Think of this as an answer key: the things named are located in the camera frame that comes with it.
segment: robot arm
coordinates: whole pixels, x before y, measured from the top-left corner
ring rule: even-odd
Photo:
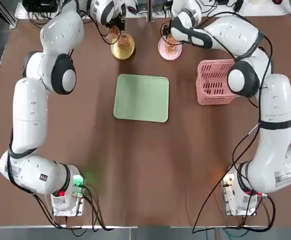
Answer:
[[[264,35],[249,22],[224,16],[210,25],[199,28],[201,12],[192,0],[175,1],[174,19],[170,23],[173,38],[181,43],[205,49],[227,48],[235,57],[229,69],[227,83],[230,90],[240,96],[259,97],[259,88],[269,61],[259,44]],[[291,86],[282,74],[272,74],[272,64],[265,74],[261,92],[260,139],[254,159],[244,163],[241,174],[233,173],[233,188],[240,204],[233,209],[247,209],[245,190],[272,193],[291,184]]]
[[[88,2],[101,24],[117,16],[118,0]],[[86,7],[87,1],[66,0],[60,14],[41,29],[43,52],[30,52],[25,60],[23,78],[14,89],[11,142],[0,159],[3,176],[10,179],[9,159],[14,182],[36,194],[51,194],[52,206],[59,211],[76,207],[78,201],[73,192],[80,173],[75,166],[39,156],[36,149],[47,138],[50,92],[67,95],[75,88],[76,71],[69,54],[83,40],[79,9]]]

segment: black cable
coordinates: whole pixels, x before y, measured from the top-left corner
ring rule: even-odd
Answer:
[[[76,235],[75,232],[74,232],[74,230],[71,228],[71,232],[72,232],[72,234],[73,234],[74,236],[76,236],[77,238],[83,236],[83,235],[87,232],[87,230],[88,230],[88,229],[86,228],[86,229],[84,230],[83,233],[81,233],[81,234],[79,234],[79,235]]]
[[[105,224],[103,223],[103,221],[100,219],[100,217],[99,217],[99,213],[98,213],[98,211],[96,210],[96,208],[95,208],[95,206],[94,206],[94,204],[93,204],[93,202],[92,202],[93,198],[92,198],[92,194],[91,194],[89,188],[87,188],[86,186],[85,186],[84,188],[88,191],[91,200],[90,200],[86,195],[84,195],[84,194],[83,194],[83,198],[84,198],[84,199],[85,199],[85,200],[90,204],[90,206],[92,207],[92,211],[95,213],[96,219],[97,219],[97,221],[99,222],[99,224],[100,224],[100,226],[102,227],[102,229],[103,229],[104,231],[107,231],[107,232],[114,230],[114,228],[107,228],[107,227],[105,226]]]
[[[194,226],[193,226],[193,229],[192,229],[192,233],[195,234],[197,232],[202,232],[202,231],[205,231],[205,229],[201,229],[201,230],[196,230],[195,231],[195,228],[196,228],[196,225],[198,223],[198,220],[199,220],[199,217],[201,215],[201,212],[203,210],[203,208],[205,207],[208,199],[210,198],[210,196],[212,195],[212,193],[214,192],[214,190],[217,188],[217,186],[220,184],[220,182],[224,179],[224,177],[227,175],[227,173],[229,172],[229,170],[237,163],[237,161],[246,153],[246,151],[250,148],[250,146],[254,143],[254,141],[256,140],[257,138],[257,135],[259,133],[259,130],[260,128],[258,127],[257,128],[257,131],[253,137],[253,139],[251,140],[251,142],[249,143],[249,145],[245,148],[245,150],[239,155],[239,157],[234,161],[234,163],[228,168],[228,170],[226,171],[226,173],[221,177],[221,179],[216,183],[216,185],[213,187],[213,189],[211,190],[211,192],[209,193],[209,195],[207,196],[207,198],[205,199],[203,205],[201,206],[201,209],[196,217],[196,220],[195,220],[195,223],[194,223]]]
[[[242,226],[241,227],[242,229],[249,230],[251,232],[256,232],[256,233],[264,233],[264,232],[269,231],[273,227],[275,219],[276,219],[276,204],[269,195],[266,198],[269,199],[272,204],[272,218],[271,218],[270,224],[266,228],[263,228],[263,229],[254,229],[254,228],[246,227],[246,226]]]
[[[162,23],[162,25],[161,25],[161,27],[160,27],[160,35],[161,35],[161,38],[162,38],[162,39],[163,39],[167,44],[169,44],[169,45],[171,45],[171,46],[179,46],[179,45],[182,45],[183,42],[180,42],[180,43],[178,43],[178,44],[173,44],[173,43],[169,43],[169,42],[167,42],[167,41],[165,40],[165,38],[164,38],[164,36],[163,36],[163,33],[162,33],[162,27],[163,27],[163,25],[167,24],[168,22],[170,22],[170,20],[169,20],[169,21],[166,21],[166,22],[164,22],[164,23]]]
[[[258,106],[257,105],[255,105],[252,101],[251,101],[251,99],[250,98],[248,98],[247,99],[253,106],[255,106],[256,108],[258,108]]]
[[[239,227],[239,229],[241,229],[246,224],[251,198],[252,198],[252,194],[250,194],[249,201],[247,202],[245,216],[244,216],[243,222],[241,223],[241,226]]]
[[[116,44],[116,43],[118,42],[118,40],[119,40],[120,37],[121,37],[121,29],[119,30],[119,36],[117,37],[117,39],[116,39],[113,43],[107,42],[107,41],[104,39],[104,37],[108,36],[108,34],[110,33],[110,29],[109,29],[109,32],[108,32],[106,35],[102,34],[101,31],[100,31],[100,29],[99,29],[98,23],[97,23],[97,22],[93,19],[93,17],[91,16],[91,14],[90,14],[90,9],[89,9],[89,8],[86,9],[86,12],[85,12],[85,13],[86,13],[87,16],[91,19],[91,21],[94,23],[94,25],[96,26],[96,29],[97,29],[97,31],[99,32],[99,34],[100,34],[102,40],[103,40],[106,44],[108,44],[108,45],[114,45],[114,44]]]
[[[200,0],[200,3],[201,3],[203,6],[205,6],[205,7],[214,7],[215,2],[213,3],[213,5],[208,5],[208,4],[204,4],[203,1]]]
[[[203,11],[201,14],[205,14],[205,13],[208,13],[209,12],[207,14],[207,16],[208,16],[211,12],[213,12],[214,10],[216,10],[217,7],[218,7],[218,2],[215,0],[214,3],[213,3],[213,5],[210,5],[210,9],[207,10],[207,11]]]
[[[31,17],[30,17],[30,13],[29,13],[29,12],[27,12],[27,18],[28,18],[28,20],[30,21],[30,23],[31,23],[33,26],[35,26],[35,27],[38,28],[38,29],[41,29],[41,27],[39,27],[39,26],[37,25],[37,23],[31,19]]]
[[[236,5],[236,3],[237,3],[237,2],[231,4],[230,6],[229,6],[229,5],[226,5],[226,6],[229,7],[229,8],[232,8],[234,5]]]

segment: pink basket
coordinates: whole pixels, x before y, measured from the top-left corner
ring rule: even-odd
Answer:
[[[234,60],[203,60],[197,67],[196,93],[201,105],[229,104],[237,97],[227,84],[227,75]]]

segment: brown tabletop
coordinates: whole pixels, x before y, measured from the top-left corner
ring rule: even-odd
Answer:
[[[274,71],[291,81],[291,17],[249,19],[273,43]],[[220,50],[183,45],[177,60],[163,60],[158,53],[163,21],[127,20],[126,30],[136,44],[135,56],[128,61],[116,60],[96,27],[85,24],[83,43],[72,56],[76,88],[70,95],[49,97],[48,137],[38,152],[52,161],[78,167],[97,190],[107,226],[191,226],[206,196],[229,166],[235,145],[258,120],[257,109],[243,97],[229,105],[198,104],[198,64],[230,56]],[[0,157],[10,139],[14,85],[22,78],[24,57],[35,50],[42,50],[39,30],[26,20],[18,21],[0,66]],[[167,77],[168,121],[115,119],[119,74]],[[255,150],[256,144],[242,161],[251,160]],[[291,186],[272,195],[277,210],[275,225],[291,226]],[[267,225],[264,212],[261,208],[247,224]],[[0,174],[0,226],[48,224],[33,197]],[[69,224],[90,225],[91,209],[86,207],[85,215],[70,219]],[[217,188],[198,226],[224,225]]]

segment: cable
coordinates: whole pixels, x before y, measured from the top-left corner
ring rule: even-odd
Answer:
[[[201,3],[203,6],[205,6],[205,7],[214,7],[215,2],[216,2],[216,1],[214,1],[213,5],[207,5],[207,4],[204,4],[203,1],[201,1],[201,0],[199,0],[199,1],[200,1],[200,3]]]
[[[266,228],[263,228],[263,229],[254,229],[254,228],[246,227],[246,226],[242,226],[241,227],[242,229],[249,230],[251,232],[256,232],[256,233],[264,233],[264,232],[269,231],[273,227],[275,219],[276,219],[276,204],[269,195],[266,198],[269,199],[272,204],[272,218],[271,218],[270,224]]]
[[[230,6],[229,6],[229,5],[226,5],[226,6],[229,7],[229,8],[232,8],[234,5],[236,5],[236,3],[237,3],[237,2],[231,4]]]
[[[226,228],[222,228],[222,230],[228,235],[228,237],[230,237],[230,239],[231,239],[231,237],[233,237],[233,238],[241,238],[241,237],[244,237],[245,235],[247,235],[250,231],[249,230],[246,230],[243,234],[241,234],[241,235],[232,235],[232,234],[230,234],[227,230],[226,230]]]
[[[162,34],[162,27],[163,27],[163,25],[167,24],[168,22],[170,22],[170,20],[169,20],[169,21],[166,21],[166,22],[164,22],[164,23],[162,23],[162,25],[161,25],[161,27],[160,27],[160,35],[161,35],[161,38],[162,38],[162,39],[163,39],[167,44],[169,44],[169,45],[171,45],[171,46],[179,46],[179,45],[182,45],[183,42],[180,42],[180,43],[178,43],[178,44],[173,44],[173,43],[169,43],[169,42],[167,42],[167,41],[165,40],[165,38],[164,38],[164,36],[163,36],[163,34]]]
[[[251,99],[250,98],[248,98],[247,99],[253,106],[255,106],[256,108],[258,108],[258,106],[257,105],[255,105],[252,101],[251,101]]]
[[[217,7],[218,7],[218,2],[215,0],[214,1],[214,3],[213,3],[213,5],[204,5],[204,6],[209,6],[209,7],[211,7],[209,10],[207,10],[207,11],[203,11],[201,14],[205,14],[205,13],[208,13],[207,14],[207,16],[211,13],[211,12],[213,12]]]
[[[223,231],[225,232],[225,234],[227,235],[227,237],[228,237],[230,240],[232,240],[230,234],[229,234],[226,230],[224,230],[224,229],[223,229]]]
[[[100,34],[102,40],[103,40],[106,44],[108,44],[108,45],[114,45],[114,44],[116,44],[116,43],[118,42],[118,40],[119,40],[120,37],[121,37],[121,29],[119,30],[119,36],[117,37],[117,39],[116,39],[113,43],[107,42],[107,41],[104,39],[104,37],[106,37],[106,36],[109,35],[109,33],[110,33],[110,29],[109,29],[109,32],[108,32],[106,35],[102,34],[101,31],[100,31],[100,29],[99,29],[98,23],[97,23],[97,22],[93,19],[93,17],[91,16],[91,14],[90,14],[90,9],[89,9],[89,8],[86,9],[86,12],[85,12],[85,13],[86,13],[87,16],[91,19],[91,21],[94,23],[94,25],[96,26],[96,29],[97,29],[97,31],[99,32],[99,34]]]
[[[237,163],[237,161],[246,153],[246,151],[250,148],[250,146],[254,143],[254,141],[256,140],[257,138],[257,135],[259,133],[259,126],[257,128],[257,131],[253,137],[253,139],[251,140],[251,142],[249,143],[249,145],[245,148],[245,150],[239,155],[239,157],[234,161],[234,163],[229,167],[229,169],[226,171],[226,173],[221,177],[221,179],[216,183],[216,185],[213,187],[213,189],[211,190],[211,192],[209,193],[209,195],[207,196],[207,198],[205,199],[203,205],[201,206],[201,209],[196,217],[196,220],[195,220],[195,223],[194,223],[194,226],[193,226],[193,229],[192,229],[192,233],[195,234],[195,233],[198,233],[198,232],[202,232],[202,231],[205,231],[205,229],[200,229],[200,230],[195,230],[196,228],[196,225],[198,223],[198,220],[199,220],[199,217],[201,215],[201,212],[203,210],[203,208],[205,207],[208,199],[210,198],[210,196],[212,195],[212,193],[214,192],[214,190],[217,188],[217,186],[219,185],[219,183],[224,179],[224,177],[227,175],[227,173],[229,172],[229,170]]]
[[[99,222],[99,224],[100,224],[100,226],[102,227],[102,229],[103,229],[104,231],[107,231],[107,232],[114,230],[114,228],[107,228],[107,227],[105,226],[105,224],[103,223],[103,221],[100,219],[99,214],[98,214],[98,211],[96,210],[96,208],[95,208],[95,206],[94,206],[94,204],[93,204],[93,202],[92,202],[92,201],[93,201],[93,198],[92,198],[92,194],[91,194],[89,188],[87,188],[86,186],[85,186],[84,188],[88,191],[89,196],[90,196],[90,199],[89,199],[86,195],[84,195],[84,194],[83,194],[83,198],[84,198],[84,199],[85,199],[85,200],[90,204],[90,206],[92,207],[92,212],[95,213],[96,219],[97,219],[97,221]]]

